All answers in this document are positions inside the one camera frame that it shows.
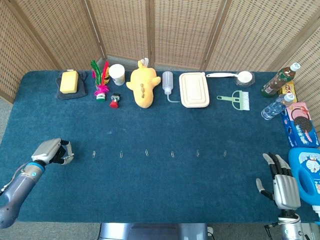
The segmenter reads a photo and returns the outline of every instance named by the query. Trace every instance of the plastic bottle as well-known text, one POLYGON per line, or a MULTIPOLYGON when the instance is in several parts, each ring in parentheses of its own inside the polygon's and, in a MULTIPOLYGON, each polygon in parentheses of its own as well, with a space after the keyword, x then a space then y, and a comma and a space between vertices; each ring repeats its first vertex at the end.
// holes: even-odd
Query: plastic bottle
POLYGON ((286 83, 294 79, 296 71, 300 69, 300 64, 295 62, 290 67, 282 68, 268 83, 266 83, 262 89, 261 94, 264 97, 272 97, 277 91, 282 88, 286 83))
POLYGON ((294 99, 295 95, 292 93, 280 95, 275 102, 269 104, 261 111, 261 116, 265 120, 273 119, 276 115, 284 111, 286 107, 289 107, 294 99))
POLYGON ((172 89, 174 89, 174 75, 171 71, 165 71, 162 74, 162 88, 164 90, 166 98, 170 103, 180 103, 179 101, 171 101, 169 98, 172 89))

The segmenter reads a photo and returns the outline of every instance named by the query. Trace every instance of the oreo box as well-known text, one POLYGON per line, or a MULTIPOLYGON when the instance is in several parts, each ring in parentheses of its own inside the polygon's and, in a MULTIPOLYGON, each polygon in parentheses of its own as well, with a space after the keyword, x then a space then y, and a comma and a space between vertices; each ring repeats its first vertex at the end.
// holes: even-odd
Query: oreo box
POLYGON ((316 148, 319 140, 305 102, 295 102, 281 113, 291 148, 316 148))

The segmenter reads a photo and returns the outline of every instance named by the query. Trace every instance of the yellow sponge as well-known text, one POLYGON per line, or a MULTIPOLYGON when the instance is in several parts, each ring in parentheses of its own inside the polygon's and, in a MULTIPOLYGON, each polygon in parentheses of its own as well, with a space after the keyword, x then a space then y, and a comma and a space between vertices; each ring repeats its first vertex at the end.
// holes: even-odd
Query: yellow sponge
POLYGON ((74 94, 77 92, 78 86, 77 71, 66 71, 62 73, 60 92, 63 94, 74 94))

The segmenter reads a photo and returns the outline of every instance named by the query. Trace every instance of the green brush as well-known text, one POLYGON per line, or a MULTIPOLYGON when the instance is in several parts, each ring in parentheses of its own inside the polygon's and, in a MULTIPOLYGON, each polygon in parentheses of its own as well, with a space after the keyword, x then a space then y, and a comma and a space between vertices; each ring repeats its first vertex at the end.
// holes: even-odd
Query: green brush
POLYGON ((234 91, 232 93, 232 97, 229 96, 217 96, 216 99, 218 100, 224 100, 224 101, 231 101, 232 106, 237 109, 237 110, 250 110, 250 105, 249 105, 249 92, 247 91, 234 91))

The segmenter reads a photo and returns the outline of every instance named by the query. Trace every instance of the white tray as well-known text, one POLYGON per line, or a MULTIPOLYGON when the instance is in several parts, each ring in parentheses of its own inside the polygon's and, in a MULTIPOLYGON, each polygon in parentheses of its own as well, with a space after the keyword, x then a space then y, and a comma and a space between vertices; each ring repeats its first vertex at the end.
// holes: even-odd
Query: white tray
POLYGON ((205 108, 209 105, 209 90, 204 72, 187 72, 179 77, 181 103, 186 108, 205 108))

